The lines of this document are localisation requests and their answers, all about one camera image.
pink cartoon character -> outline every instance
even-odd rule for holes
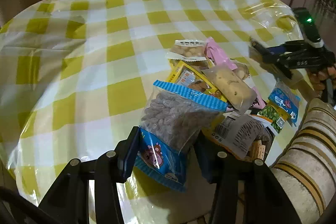
[[[159,169],[163,164],[161,145],[156,143],[154,146],[148,145],[147,147],[148,149],[146,149],[141,155],[142,159],[149,167]]]

blue snack package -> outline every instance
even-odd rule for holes
[[[294,95],[288,86],[278,80],[268,99],[284,109],[296,126],[300,98]]]
[[[187,154],[201,128],[227,103],[187,87],[156,80],[140,121],[135,166],[157,182],[185,191]]]

tablecloth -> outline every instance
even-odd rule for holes
[[[174,41],[210,36],[247,64],[264,99],[276,80],[249,57],[249,36],[265,46],[302,39],[279,0],[44,0],[4,25],[0,156],[20,194],[38,205],[69,160],[114,149],[138,125],[152,83],[168,76],[165,53]],[[299,124],[306,101],[296,94]],[[268,164],[296,129],[286,123]],[[214,186],[201,177],[193,154],[188,172],[181,194],[134,169],[118,184],[125,222],[182,223],[207,213]]]

metal bolt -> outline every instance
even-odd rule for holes
[[[78,163],[79,163],[78,159],[73,159],[73,160],[70,161],[71,166],[76,166]]]
[[[227,157],[227,154],[226,154],[224,151],[221,151],[221,152],[218,152],[218,153],[217,153],[217,156],[218,156],[219,158],[224,159],[224,158]]]
[[[261,159],[256,159],[254,163],[258,166],[262,166],[264,164],[264,162]]]
[[[116,153],[113,150],[111,150],[111,151],[109,151],[109,152],[106,153],[106,156],[108,158],[113,158],[115,155],[116,155]]]

